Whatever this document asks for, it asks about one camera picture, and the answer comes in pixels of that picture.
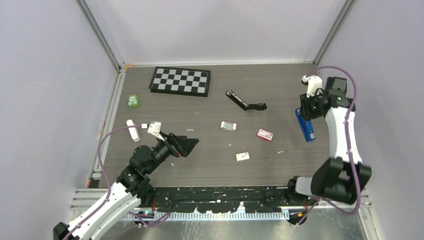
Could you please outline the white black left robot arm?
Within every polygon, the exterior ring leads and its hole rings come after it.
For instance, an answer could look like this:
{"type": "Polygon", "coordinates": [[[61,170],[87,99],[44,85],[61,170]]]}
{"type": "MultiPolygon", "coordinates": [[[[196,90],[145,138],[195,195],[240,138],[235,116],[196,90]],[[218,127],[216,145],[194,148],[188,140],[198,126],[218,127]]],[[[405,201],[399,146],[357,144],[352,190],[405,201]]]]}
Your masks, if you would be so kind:
{"type": "Polygon", "coordinates": [[[154,199],[149,175],[168,157],[187,157],[199,143],[197,138],[173,133],[163,134],[154,147],[140,145],[129,164],[107,192],[88,210],[69,223],[53,228],[55,240],[99,240],[134,208],[148,207],[154,199]]]}

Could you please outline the black stapler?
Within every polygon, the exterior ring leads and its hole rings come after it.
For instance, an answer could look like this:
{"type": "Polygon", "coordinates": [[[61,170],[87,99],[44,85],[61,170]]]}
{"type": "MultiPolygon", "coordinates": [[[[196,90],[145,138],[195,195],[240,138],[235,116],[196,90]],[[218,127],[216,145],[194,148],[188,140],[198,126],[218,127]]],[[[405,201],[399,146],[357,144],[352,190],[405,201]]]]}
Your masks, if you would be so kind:
{"type": "Polygon", "coordinates": [[[228,89],[225,92],[225,95],[244,111],[247,111],[247,110],[264,111],[268,108],[265,103],[256,103],[256,104],[247,103],[239,95],[237,95],[232,89],[228,89]]]}

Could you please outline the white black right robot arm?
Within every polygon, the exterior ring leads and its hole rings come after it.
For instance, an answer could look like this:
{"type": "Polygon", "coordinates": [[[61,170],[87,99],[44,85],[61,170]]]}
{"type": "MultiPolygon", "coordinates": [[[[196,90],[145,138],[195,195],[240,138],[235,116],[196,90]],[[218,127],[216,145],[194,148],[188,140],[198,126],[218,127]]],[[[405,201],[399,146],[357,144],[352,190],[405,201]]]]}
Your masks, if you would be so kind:
{"type": "Polygon", "coordinates": [[[323,117],[329,133],[329,157],[311,177],[294,176],[287,183],[285,198],[299,205],[311,197],[354,204],[372,176],[358,152],[354,120],[355,103],[347,97],[347,79],[303,76],[306,93],[300,95],[298,117],[311,121],[323,117]]]}

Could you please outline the blue stapler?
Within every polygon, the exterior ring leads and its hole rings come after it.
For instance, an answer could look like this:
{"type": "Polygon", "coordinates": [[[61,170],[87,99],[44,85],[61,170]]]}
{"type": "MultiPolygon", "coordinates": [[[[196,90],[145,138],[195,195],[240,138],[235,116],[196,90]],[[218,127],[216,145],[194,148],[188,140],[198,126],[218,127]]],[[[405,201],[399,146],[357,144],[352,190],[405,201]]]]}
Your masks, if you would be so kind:
{"type": "Polygon", "coordinates": [[[316,139],[315,132],[313,128],[313,124],[311,120],[305,120],[300,115],[300,108],[297,108],[295,111],[295,116],[297,118],[297,121],[299,123],[300,129],[302,131],[302,134],[305,138],[306,142],[312,142],[316,139]]]}

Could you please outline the white stapler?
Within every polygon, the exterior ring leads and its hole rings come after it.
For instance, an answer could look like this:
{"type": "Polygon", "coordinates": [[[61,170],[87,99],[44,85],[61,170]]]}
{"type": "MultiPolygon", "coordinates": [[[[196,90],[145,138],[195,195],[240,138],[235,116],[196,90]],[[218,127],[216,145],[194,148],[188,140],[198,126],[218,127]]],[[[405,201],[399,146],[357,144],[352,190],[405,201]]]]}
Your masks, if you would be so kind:
{"type": "Polygon", "coordinates": [[[140,140],[140,136],[139,136],[137,128],[135,127],[135,123],[133,122],[133,120],[128,119],[126,121],[126,125],[128,126],[128,131],[129,131],[131,139],[134,142],[138,142],[140,140]]]}

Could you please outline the white staple box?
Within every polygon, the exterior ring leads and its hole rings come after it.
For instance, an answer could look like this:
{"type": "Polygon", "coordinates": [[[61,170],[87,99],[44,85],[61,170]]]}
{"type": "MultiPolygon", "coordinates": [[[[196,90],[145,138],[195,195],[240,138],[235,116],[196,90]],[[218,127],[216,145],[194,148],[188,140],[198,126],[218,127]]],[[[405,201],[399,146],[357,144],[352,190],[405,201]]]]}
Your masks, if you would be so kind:
{"type": "Polygon", "coordinates": [[[250,155],[248,152],[243,152],[243,153],[238,153],[235,155],[236,161],[240,162],[240,161],[244,161],[244,160],[249,160],[250,159],[250,155]]]}

